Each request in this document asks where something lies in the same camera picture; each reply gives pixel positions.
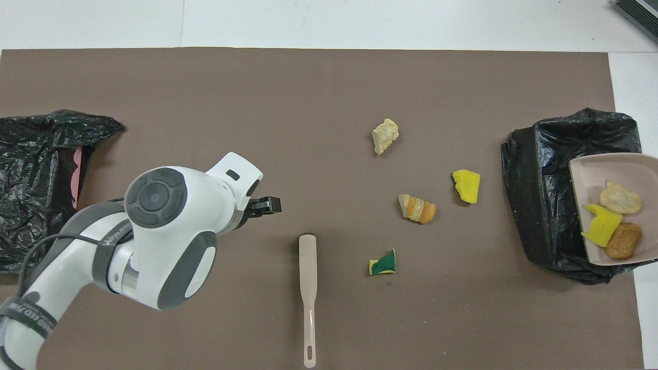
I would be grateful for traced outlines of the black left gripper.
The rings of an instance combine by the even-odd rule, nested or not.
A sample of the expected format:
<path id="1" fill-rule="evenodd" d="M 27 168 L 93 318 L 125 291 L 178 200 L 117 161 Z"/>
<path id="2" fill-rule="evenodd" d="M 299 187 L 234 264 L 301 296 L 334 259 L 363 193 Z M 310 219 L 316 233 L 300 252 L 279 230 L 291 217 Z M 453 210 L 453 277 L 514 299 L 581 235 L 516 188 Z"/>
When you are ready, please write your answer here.
<path id="1" fill-rule="evenodd" d="M 280 212 L 282 212 L 281 200 L 277 197 L 266 196 L 259 199 L 250 199 L 237 228 L 240 229 L 250 218 Z"/>

